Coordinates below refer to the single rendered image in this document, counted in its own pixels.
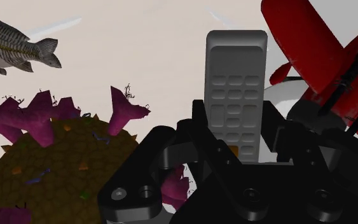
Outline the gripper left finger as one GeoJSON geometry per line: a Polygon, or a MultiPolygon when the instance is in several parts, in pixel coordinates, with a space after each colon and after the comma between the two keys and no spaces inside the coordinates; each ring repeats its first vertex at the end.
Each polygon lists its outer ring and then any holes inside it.
{"type": "Polygon", "coordinates": [[[262,220],[269,207],[263,186],[247,173],[222,140],[208,128],[202,100],[194,100],[192,117],[173,129],[156,126],[100,189],[97,196],[102,221],[150,220],[162,210],[161,169],[196,162],[197,189],[176,212],[172,221],[200,213],[210,204],[221,214],[224,208],[240,220],[262,220]]]}

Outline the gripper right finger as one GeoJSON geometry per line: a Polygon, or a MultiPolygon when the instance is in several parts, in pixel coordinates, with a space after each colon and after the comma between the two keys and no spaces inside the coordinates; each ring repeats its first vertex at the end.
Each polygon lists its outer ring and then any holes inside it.
{"type": "Polygon", "coordinates": [[[304,185],[305,212],[319,222],[358,222],[358,139],[340,129],[321,134],[263,103],[261,135],[279,161],[292,160],[304,185]]]}

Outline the brown fruit with purple leaves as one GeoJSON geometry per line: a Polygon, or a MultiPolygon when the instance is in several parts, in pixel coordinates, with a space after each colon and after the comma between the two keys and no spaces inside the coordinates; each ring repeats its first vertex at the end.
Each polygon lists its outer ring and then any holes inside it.
{"type": "Polygon", "coordinates": [[[109,122],[82,113],[70,97],[39,92],[30,104],[0,105],[0,224],[125,224],[104,221],[97,194],[138,143],[124,127],[149,114],[111,89],[109,122]]]}

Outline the red toy airplane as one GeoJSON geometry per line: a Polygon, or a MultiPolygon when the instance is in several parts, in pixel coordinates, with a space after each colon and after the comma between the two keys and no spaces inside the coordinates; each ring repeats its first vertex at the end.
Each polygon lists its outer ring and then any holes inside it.
{"type": "Polygon", "coordinates": [[[287,119],[315,132],[337,127],[358,135],[358,35],[342,46],[309,0],[262,0],[261,12],[288,59],[271,85],[291,68],[308,85],[287,119]]]}

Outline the grey remote control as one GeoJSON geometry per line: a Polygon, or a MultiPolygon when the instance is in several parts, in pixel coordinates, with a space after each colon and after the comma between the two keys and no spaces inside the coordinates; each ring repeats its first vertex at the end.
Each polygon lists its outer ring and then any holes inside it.
{"type": "Polygon", "coordinates": [[[204,104],[209,129],[259,160],[268,36],[262,30],[214,30],[206,37],[204,104]]]}

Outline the grey striped fish figure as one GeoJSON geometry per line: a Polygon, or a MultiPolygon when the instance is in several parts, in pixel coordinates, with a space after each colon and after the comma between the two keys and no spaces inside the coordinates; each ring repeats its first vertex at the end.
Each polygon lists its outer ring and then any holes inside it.
{"type": "Polygon", "coordinates": [[[31,43],[24,33],[0,20],[0,74],[6,75],[7,67],[31,73],[32,60],[61,68],[62,65],[54,54],[57,45],[58,40],[53,38],[31,43]]]}

